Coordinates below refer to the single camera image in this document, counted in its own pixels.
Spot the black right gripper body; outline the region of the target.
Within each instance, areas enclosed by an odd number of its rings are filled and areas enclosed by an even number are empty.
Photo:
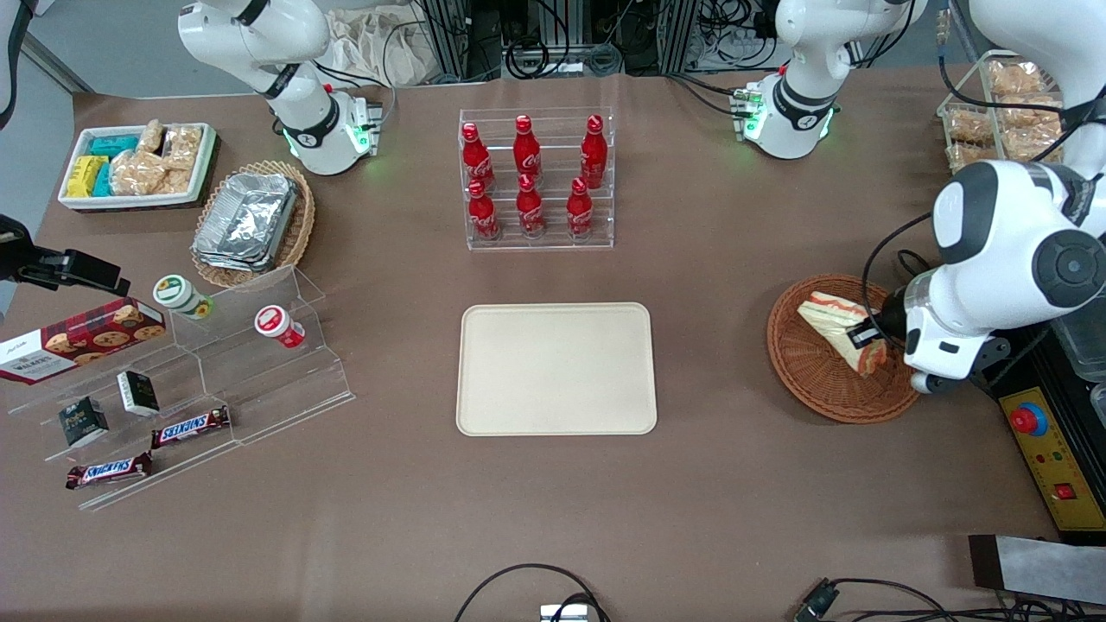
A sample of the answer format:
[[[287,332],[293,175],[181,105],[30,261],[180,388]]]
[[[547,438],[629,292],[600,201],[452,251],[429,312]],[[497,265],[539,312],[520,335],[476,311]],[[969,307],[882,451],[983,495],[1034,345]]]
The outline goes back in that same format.
[[[39,263],[39,251],[23,224],[1,215],[1,280],[22,282],[23,272]]]

